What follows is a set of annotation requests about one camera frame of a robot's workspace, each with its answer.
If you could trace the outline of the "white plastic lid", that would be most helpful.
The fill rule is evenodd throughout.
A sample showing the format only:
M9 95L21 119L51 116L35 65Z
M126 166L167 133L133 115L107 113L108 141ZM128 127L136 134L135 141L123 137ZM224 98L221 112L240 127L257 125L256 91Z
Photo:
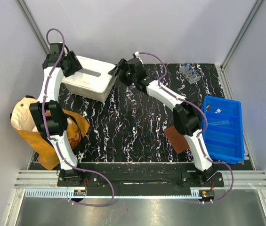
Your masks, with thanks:
M83 69L72 76L64 77L62 80L71 83L74 83L74 81L91 83L100 80L108 82L110 79L114 78L108 74L108 72L115 67L114 64L83 56L77 56L77 58Z

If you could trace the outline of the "beige plastic bin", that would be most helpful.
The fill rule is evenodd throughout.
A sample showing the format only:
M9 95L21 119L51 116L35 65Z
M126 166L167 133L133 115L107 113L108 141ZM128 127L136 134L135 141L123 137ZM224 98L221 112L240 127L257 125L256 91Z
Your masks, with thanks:
M62 83L72 94L100 102L105 102L115 84L115 80L115 78L112 78L108 82L100 80L91 83L78 81L71 83L62 80Z

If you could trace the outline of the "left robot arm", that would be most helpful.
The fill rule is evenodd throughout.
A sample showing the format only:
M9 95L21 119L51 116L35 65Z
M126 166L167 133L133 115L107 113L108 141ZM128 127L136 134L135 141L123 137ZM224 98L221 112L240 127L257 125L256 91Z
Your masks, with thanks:
M71 148L67 137L68 120L75 125L77 120L66 114L58 102L60 84L64 76L73 75L82 69L76 55L63 43L51 43L49 54L42 64L44 81L40 95L29 110L36 129L41 137L49 143L57 153L60 161L59 186L80 186L84 181L82 171L76 169L76 154L84 147L83 136L75 148Z

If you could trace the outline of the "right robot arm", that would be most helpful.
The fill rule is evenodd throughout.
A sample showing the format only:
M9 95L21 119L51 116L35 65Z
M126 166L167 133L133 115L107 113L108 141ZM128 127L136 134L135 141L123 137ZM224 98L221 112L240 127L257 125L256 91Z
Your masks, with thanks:
M193 155L196 181L201 186L208 186L217 171L213 168L213 161L202 136L203 111L184 96L170 90L159 80L148 75L139 58L132 58L128 61L121 59L108 74L119 78L126 86L134 84L139 91L159 100L173 111L174 127L186 139Z

